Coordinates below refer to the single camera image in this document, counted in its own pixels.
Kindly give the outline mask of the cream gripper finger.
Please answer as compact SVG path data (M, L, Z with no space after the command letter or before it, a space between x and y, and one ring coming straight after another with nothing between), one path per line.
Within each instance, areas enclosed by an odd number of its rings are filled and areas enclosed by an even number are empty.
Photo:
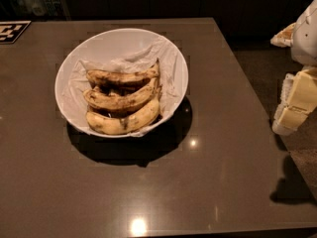
M298 113L295 118L297 130L317 107L316 67L304 67L294 76L287 104L289 109Z

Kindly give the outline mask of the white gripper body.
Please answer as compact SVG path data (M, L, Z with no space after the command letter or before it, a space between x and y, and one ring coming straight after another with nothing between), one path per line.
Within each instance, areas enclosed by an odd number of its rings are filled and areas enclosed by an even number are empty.
M294 75L288 73L282 83L280 103L277 105L271 126L275 134L288 136L296 131L295 118L298 113L288 108L287 99L292 89Z

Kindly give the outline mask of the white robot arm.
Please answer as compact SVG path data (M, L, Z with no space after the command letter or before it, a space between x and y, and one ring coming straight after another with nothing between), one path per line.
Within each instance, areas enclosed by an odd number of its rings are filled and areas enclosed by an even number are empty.
M292 59L303 65L297 74L285 76L280 103L273 116L272 131L288 136L317 108L317 0L313 0L295 23L274 35L270 43L290 47Z

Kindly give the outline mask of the tan object behind arm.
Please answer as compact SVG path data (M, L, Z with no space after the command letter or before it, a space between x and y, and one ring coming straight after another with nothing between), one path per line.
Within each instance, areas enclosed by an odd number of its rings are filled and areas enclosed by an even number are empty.
M274 46L280 48L290 47L292 44L292 34L294 30L295 24L292 23L288 25L286 28L278 32L270 39L270 43Z

